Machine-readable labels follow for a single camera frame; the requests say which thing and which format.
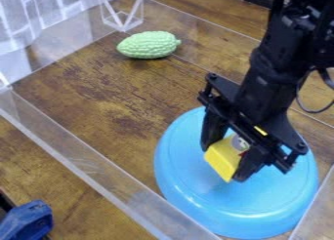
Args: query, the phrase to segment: wooden surface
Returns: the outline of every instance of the wooden surface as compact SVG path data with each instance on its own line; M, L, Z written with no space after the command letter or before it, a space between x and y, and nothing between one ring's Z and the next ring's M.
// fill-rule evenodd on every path
M262 36L266 10L256 6L238 0L158 1L247 36ZM156 26L156 14L147 9L139 29ZM199 106L195 95L207 70L240 83L256 45L231 32L219 34L202 22L159 14L160 27L183 39L178 57L127 59L115 51L127 34L116 32L15 85L16 92L156 192L152 154L166 128ZM319 83L314 76L306 87L314 105L333 95ZM323 179L334 163L333 109L315 119L294 109L290 118L317 156ZM52 206L52 239L152 238L4 119L0 136L0 185L17 204L37 198Z

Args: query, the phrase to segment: yellow sponge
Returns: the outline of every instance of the yellow sponge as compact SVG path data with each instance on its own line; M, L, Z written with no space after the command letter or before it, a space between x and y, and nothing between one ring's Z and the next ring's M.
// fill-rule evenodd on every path
M234 134L214 143L204 152L204 160L228 182L235 174L242 159L242 153L250 148L246 141Z

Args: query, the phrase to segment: blue plate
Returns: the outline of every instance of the blue plate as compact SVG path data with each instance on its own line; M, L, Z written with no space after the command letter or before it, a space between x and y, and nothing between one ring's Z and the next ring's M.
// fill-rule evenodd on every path
M203 107L171 124L155 150L162 193L214 233L242 239L282 234L297 225L318 187L311 152L283 175L265 166L246 182L224 182L203 160L199 146Z

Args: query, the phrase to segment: green toy vegetable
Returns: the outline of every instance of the green toy vegetable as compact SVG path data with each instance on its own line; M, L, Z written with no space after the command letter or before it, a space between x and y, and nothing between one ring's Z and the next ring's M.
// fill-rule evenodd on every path
M164 31L147 31L134 34L118 45L118 51L131 58L156 59L167 57L182 41Z

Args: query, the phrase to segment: blue object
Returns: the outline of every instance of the blue object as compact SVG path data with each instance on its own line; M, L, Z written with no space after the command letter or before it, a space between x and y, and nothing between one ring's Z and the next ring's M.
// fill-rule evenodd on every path
M182 115L155 150L162 193L214 233L239 239L273 237L297 225L318 187L311 152L287 175L265 166L246 182L224 182L203 160L199 146L203 107Z
M13 208L0 223L1 240L39 240L53 226L52 211L35 200Z

